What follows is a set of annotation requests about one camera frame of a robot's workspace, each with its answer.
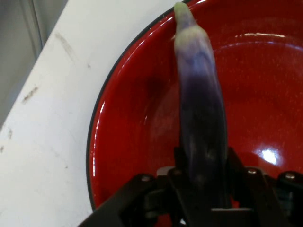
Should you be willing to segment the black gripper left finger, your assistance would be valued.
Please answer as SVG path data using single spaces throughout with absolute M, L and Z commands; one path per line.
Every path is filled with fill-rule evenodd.
M 153 176 L 138 174 L 110 196 L 81 227 L 153 227 L 158 217 L 169 214 L 172 225 L 197 226 L 195 192 L 185 172 L 187 158 L 174 149 L 175 166 Z

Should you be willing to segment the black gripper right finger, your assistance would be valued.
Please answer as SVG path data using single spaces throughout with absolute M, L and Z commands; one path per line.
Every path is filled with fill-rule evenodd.
M 273 178 L 254 166 L 244 166 L 228 150 L 228 189 L 236 208 L 213 208 L 216 227 L 301 227 L 303 175 L 286 171 Z

